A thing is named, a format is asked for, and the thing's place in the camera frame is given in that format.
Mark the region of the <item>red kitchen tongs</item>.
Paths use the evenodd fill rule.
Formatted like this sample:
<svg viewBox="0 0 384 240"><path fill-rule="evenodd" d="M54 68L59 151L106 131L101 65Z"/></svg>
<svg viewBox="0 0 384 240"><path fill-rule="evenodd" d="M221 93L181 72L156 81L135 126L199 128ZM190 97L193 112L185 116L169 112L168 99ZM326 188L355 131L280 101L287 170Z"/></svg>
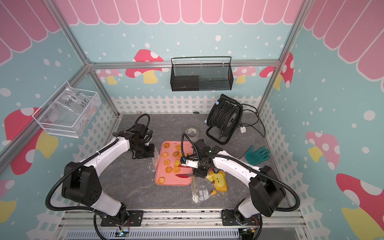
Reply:
<svg viewBox="0 0 384 240"><path fill-rule="evenodd" d="M191 178L193 176L194 174L176 174L176 177L183 178L183 179Z"/></svg>

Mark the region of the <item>round cookie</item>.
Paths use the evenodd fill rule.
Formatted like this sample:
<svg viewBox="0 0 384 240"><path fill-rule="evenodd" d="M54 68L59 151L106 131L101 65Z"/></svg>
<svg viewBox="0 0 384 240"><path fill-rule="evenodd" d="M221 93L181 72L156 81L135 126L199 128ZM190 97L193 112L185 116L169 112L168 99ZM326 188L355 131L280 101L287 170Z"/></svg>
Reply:
<svg viewBox="0 0 384 240"><path fill-rule="evenodd" d="M165 178L164 178L164 177L160 177L160 178L158 179L158 183L159 183L160 185L164 184L164 182L165 182Z"/></svg>

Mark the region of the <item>clear resealable bag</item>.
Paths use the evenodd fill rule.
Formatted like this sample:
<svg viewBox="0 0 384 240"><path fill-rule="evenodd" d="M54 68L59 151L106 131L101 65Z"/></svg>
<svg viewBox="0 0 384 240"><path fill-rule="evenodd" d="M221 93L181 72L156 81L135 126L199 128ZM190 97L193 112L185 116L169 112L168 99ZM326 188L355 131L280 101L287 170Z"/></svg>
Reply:
<svg viewBox="0 0 384 240"><path fill-rule="evenodd" d="M156 172L159 161L160 161L160 153L159 153L159 150L155 148L154 155L152 157L152 164L150 165L152 172Z"/></svg>

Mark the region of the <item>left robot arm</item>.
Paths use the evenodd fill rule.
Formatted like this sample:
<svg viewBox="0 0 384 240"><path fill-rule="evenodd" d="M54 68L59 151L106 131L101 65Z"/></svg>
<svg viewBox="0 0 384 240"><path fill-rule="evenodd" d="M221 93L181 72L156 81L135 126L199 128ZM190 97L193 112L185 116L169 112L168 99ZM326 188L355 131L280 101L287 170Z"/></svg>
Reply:
<svg viewBox="0 0 384 240"><path fill-rule="evenodd" d="M126 152L133 159L154 157L155 146L150 143L153 132L147 125L134 124L131 128L115 133L108 145L90 157L65 166L64 175L49 191L45 205L51 211L89 211L112 224L123 225L129 220L127 207L106 194L99 177L102 172ZM51 202L54 192L62 189L62 197L78 204L76 207L57 207Z"/></svg>

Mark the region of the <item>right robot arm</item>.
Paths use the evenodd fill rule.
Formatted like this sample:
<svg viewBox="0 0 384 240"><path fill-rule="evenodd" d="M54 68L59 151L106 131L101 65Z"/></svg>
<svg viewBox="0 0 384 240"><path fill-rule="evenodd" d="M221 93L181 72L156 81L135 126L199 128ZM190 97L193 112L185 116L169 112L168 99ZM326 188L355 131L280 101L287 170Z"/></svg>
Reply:
<svg viewBox="0 0 384 240"><path fill-rule="evenodd" d="M272 168L247 164L227 153L222 148L210 148L204 140L192 143L193 153L184 152L181 142L181 165L193 169L193 176L206 177L209 169L222 170L244 183L250 197L241 200L234 208L234 219L245 225L254 217L270 217L275 211L293 212L300 207L299 195L287 184L278 180Z"/></svg>

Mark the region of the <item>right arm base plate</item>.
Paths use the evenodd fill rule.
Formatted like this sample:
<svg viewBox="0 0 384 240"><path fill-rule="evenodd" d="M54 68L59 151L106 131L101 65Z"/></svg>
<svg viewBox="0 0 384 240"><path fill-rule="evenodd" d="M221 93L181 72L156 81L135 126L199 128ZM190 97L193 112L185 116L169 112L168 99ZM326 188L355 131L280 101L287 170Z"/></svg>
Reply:
<svg viewBox="0 0 384 240"><path fill-rule="evenodd" d="M223 226L261 226L263 224L260 214L253 215L249 218L244 217L240 212L235 210L224 209L221 211L221 219Z"/></svg>

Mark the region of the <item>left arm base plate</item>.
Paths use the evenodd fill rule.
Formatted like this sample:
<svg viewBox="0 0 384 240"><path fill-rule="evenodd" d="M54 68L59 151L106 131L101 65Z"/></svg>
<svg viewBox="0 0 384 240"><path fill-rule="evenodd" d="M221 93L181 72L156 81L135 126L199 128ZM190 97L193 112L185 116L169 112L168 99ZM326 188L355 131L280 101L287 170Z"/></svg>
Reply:
<svg viewBox="0 0 384 240"><path fill-rule="evenodd" d="M125 211L119 213L117 216L108 216L102 219L102 227L118 227L118 226L129 226L129 227L140 227L143 220L144 211Z"/></svg>

